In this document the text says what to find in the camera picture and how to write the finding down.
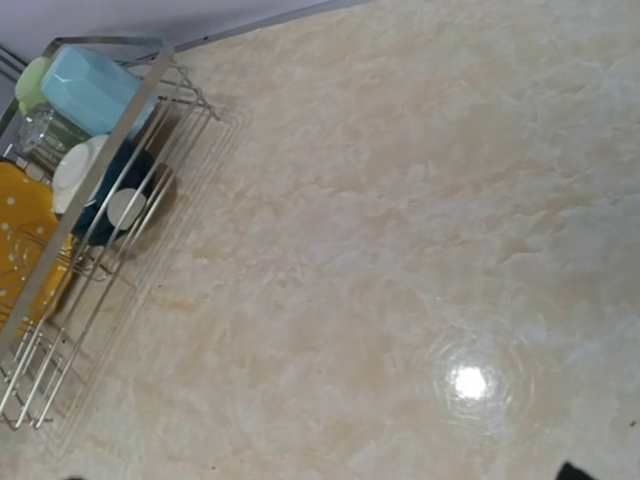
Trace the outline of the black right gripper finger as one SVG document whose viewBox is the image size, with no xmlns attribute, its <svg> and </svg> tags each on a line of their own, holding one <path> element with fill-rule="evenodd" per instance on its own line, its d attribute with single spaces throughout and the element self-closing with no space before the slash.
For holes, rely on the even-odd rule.
<svg viewBox="0 0 640 480">
<path fill-rule="evenodd" d="M 566 462 L 559 469 L 556 480 L 593 480 L 593 477 L 584 470 Z"/>
</svg>

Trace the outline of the yellow polka dot plate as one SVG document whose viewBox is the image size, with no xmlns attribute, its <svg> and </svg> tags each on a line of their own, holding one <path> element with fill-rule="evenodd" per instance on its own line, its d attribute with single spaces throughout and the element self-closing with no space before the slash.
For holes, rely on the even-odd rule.
<svg viewBox="0 0 640 480">
<path fill-rule="evenodd" d="M 1 163 L 1 324 L 5 325 L 24 284 L 57 228 L 51 188 L 27 175 L 11 162 Z M 21 338 L 59 308 L 72 275 L 64 256 L 73 238 L 63 243 L 56 263 L 24 318 L 16 336 Z"/>
</svg>

